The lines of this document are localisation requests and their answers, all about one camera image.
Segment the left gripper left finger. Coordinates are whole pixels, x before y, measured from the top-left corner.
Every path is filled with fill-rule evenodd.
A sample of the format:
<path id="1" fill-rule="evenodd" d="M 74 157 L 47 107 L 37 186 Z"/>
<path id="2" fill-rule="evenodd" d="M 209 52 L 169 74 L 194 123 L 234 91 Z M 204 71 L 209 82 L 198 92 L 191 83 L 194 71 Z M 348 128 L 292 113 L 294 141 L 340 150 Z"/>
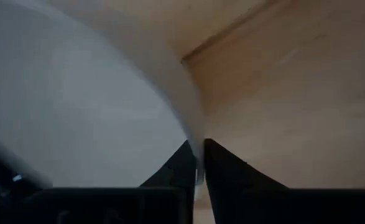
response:
<path id="1" fill-rule="evenodd" d="M 141 187 L 180 187 L 192 188 L 196 178 L 196 158 L 188 141 L 185 141 L 167 162 Z"/>

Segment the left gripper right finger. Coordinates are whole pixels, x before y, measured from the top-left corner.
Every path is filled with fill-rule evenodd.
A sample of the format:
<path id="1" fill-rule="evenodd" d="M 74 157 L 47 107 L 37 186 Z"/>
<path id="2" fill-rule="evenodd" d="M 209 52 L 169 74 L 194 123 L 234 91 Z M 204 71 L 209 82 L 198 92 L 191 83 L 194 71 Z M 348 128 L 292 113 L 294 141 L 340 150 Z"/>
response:
<path id="1" fill-rule="evenodd" d="M 250 166 L 213 139 L 205 139 L 204 149 L 208 183 L 248 190 L 288 189 Z"/>

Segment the white bowl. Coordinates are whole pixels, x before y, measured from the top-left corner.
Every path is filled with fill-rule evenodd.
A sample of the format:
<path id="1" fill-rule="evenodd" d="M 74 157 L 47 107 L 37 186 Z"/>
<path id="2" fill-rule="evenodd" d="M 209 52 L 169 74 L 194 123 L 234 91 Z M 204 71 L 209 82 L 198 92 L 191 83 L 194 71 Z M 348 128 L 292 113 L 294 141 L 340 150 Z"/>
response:
<path id="1" fill-rule="evenodd" d="M 189 143 L 196 88 L 166 42 L 102 0 L 0 0 L 0 158 L 49 187 L 136 187 Z"/>

